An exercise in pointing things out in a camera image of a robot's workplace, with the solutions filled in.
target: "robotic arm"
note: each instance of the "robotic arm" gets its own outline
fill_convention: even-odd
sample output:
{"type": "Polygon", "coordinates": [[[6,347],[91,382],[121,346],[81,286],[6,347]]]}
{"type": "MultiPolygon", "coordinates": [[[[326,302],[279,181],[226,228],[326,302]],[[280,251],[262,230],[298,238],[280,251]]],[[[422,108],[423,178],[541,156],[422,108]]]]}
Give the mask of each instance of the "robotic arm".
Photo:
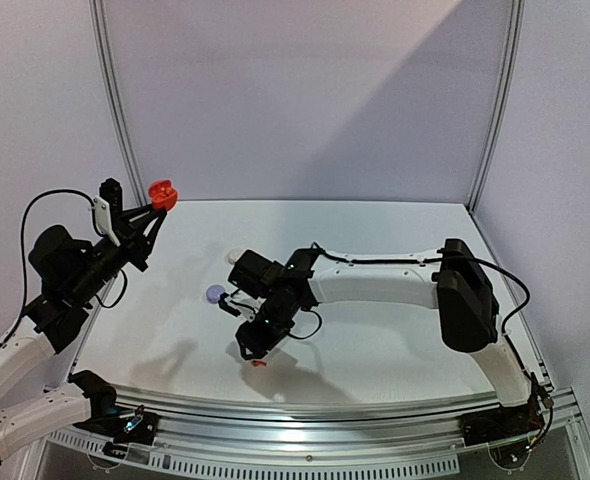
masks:
{"type": "MultiPolygon", "coordinates": [[[[526,371],[508,336],[498,334],[499,304],[478,262],[458,239],[446,240],[439,250],[386,258],[314,246],[296,250],[285,265],[247,250],[228,280],[261,303],[252,321],[237,330],[240,354],[245,360],[263,358],[289,335],[299,310],[321,303],[361,300],[435,309],[443,342],[475,360],[501,405],[483,418],[463,417],[467,444],[527,433],[543,425],[538,396],[546,402],[550,397],[526,371]]],[[[232,297],[224,294],[219,306],[238,316],[240,303],[232,297]]]]}
{"type": "MultiPolygon", "coordinates": [[[[38,237],[28,260],[42,279],[42,292],[0,337],[0,399],[34,367],[75,340],[89,316],[90,300],[127,263],[142,272],[148,268],[146,260],[159,229],[177,201],[169,181],[153,184],[149,194],[152,204],[123,210],[121,186],[108,179],[93,199],[94,226],[103,237],[99,242],[93,245],[73,239],[61,225],[38,237]]],[[[119,413],[115,398],[112,386],[85,371],[41,397],[0,410],[0,463],[22,446],[61,427],[119,413]]],[[[118,429],[113,432],[127,423],[115,418],[113,427],[118,429]]]]}

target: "purple object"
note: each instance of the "purple object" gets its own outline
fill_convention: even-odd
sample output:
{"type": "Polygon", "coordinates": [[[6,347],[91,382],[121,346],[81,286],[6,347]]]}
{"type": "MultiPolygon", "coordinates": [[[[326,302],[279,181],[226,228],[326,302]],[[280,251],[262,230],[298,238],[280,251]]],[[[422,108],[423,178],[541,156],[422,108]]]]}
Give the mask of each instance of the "purple object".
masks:
{"type": "Polygon", "coordinates": [[[216,304],[219,302],[219,297],[226,291],[224,287],[221,285],[211,285],[206,290],[206,300],[208,303],[216,304]]]}

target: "white panel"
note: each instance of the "white panel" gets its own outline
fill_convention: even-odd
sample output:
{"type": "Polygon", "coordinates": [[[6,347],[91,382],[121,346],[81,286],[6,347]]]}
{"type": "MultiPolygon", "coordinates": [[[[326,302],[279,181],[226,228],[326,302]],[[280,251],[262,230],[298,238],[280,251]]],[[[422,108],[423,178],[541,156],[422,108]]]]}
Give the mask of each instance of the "white panel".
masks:
{"type": "MultiPolygon", "coordinates": [[[[88,2],[0,2],[0,335],[21,303],[19,228],[26,204],[59,187],[92,194],[109,176],[122,181],[132,205],[88,2]]],[[[97,238],[90,220],[83,199],[40,200],[29,216],[27,250],[54,223],[64,224],[74,237],[97,238]]],[[[40,284],[29,274],[30,300],[40,284]]],[[[24,400],[61,379],[71,361],[66,357],[29,374],[4,403],[24,400]]]]}
{"type": "Polygon", "coordinates": [[[184,199],[466,201],[510,1],[106,3],[145,181],[184,199]]]}
{"type": "MultiPolygon", "coordinates": [[[[226,254],[253,248],[286,261],[316,240],[342,252],[387,254],[439,248],[465,239],[488,251],[461,205],[387,202],[180,202],[170,212],[150,268],[129,269],[118,308],[102,310],[77,365],[105,380],[137,388],[226,401],[377,403],[486,393],[491,385],[468,355],[446,347],[436,310],[389,303],[321,305],[320,332],[287,339],[265,368],[239,357],[241,323],[206,301],[212,284],[226,285],[226,254]]],[[[504,315],[513,308],[501,278],[489,272],[504,315]]],[[[510,328],[524,361],[538,370],[523,326],[510,328]]],[[[295,335],[316,325],[296,317],[295,335]]]]}
{"type": "Polygon", "coordinates": [[[590,1],[527,2],[508,109],[479,209],[557,384],[590,430],[590,1]]]}

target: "red object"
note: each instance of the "red object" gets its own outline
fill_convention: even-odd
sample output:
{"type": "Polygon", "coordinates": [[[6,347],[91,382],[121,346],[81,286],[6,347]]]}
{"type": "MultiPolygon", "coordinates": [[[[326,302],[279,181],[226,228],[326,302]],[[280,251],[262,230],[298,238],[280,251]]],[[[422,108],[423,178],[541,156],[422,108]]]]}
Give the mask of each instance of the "red object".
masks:
{"type": "Polygon", "coordinates": [[[168,212],[177,203],[178,193],[170,180],[160,180],[148,188],[148,196],[151,197],[151,203],[155,210],[164,208],[168,212]]]}

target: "table surface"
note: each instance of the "table surface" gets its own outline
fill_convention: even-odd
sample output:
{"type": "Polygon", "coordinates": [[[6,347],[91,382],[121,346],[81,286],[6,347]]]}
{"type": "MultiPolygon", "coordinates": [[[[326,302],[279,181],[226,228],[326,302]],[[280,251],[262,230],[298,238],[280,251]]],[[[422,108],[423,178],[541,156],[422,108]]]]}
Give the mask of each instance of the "table surface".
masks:
{"type": "MultiPolygon", "coordinates": [[[[240,323],[206,301],[226,284],[226,254],[252,248],[286,261],[317,241],[329,250],[395,254],[464,239],[491,260],[462,205],[348,201],[179,202],[163,225],[149,269],[127,266],[119,306],[103,309],[76,366],[110,383],[159,393],[236,402],[359,404],[426,401],[484,394],[492,387],[476,363],[441,341],[437,311],[409,305],[345,302],[321,305],[324,326],[306,341],[286,339],[253,367],[239,358],[240,323]]],[[[503,279],[488,272],[506,315],[513,307],[503,279]]],[[[108,302],[117,295],[117,280],[108,302]]],[[[299,314],[294,334],[316,325],[299,314]]],[[[526,365],[538,360],[519,318],[511,338],[526,365]]]]}

